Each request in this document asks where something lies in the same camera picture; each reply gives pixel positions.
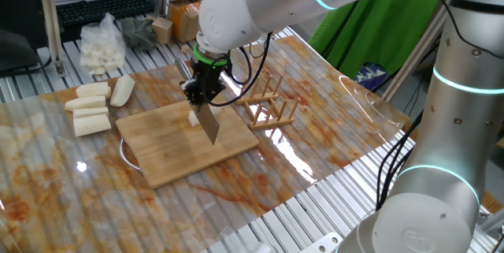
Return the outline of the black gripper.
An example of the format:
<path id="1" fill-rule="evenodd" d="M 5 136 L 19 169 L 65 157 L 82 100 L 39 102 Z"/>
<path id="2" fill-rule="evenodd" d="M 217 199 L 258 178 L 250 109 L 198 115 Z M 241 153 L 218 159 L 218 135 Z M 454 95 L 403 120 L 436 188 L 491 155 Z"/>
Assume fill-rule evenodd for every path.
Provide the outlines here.
<path id="1" fill-rule="evenodd" d="M 191 59 L 193 78 L 180 82 L 183 93 L 191 105 L 211 103 L 226 87 L 220 80 L 225 65 L 211 65 Z"/>

